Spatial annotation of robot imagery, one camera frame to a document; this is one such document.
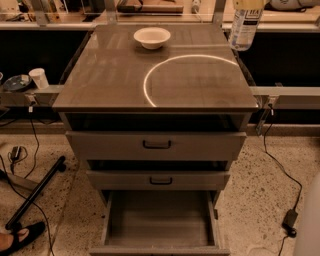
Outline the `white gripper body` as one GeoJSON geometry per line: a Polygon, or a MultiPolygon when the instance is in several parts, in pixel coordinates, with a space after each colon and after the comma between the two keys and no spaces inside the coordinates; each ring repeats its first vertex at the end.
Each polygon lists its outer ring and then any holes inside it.
{"type": "Polygon", "coordinates": [[[320,0],[270,0],[269,4],[276,10],[299,10],[320,6],[320,0]]]}

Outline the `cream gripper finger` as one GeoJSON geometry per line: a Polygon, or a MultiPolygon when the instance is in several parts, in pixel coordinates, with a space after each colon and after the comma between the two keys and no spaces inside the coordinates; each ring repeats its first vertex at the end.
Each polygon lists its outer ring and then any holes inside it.
{"type": "Polygon", "coordinates": [[[263,9],[270,0],[233,0],[235,10],[263,9]]]}

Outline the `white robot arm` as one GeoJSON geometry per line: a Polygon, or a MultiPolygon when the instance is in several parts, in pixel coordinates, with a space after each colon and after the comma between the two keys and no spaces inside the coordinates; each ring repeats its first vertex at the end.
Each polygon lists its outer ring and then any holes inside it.
{"type": "MultiPolygon", "coordinates": [[[[255,25],[245,35],[248,45],[244,47],[244,50],[247,50],[252,44],[262,11],[269,2],[270,0],[233,0],[236,14],[229,41],[236,50],[240,50],[238,44],[244,33],[246,18],[242,13],[248,14],[250,11],[258,11],[257,17],[254,18],[255,25]]],[[[320,173],[316,174],[309,187],[299,228],[300,233],[297,235],[293,256],[320,256],[320,173]]]]}

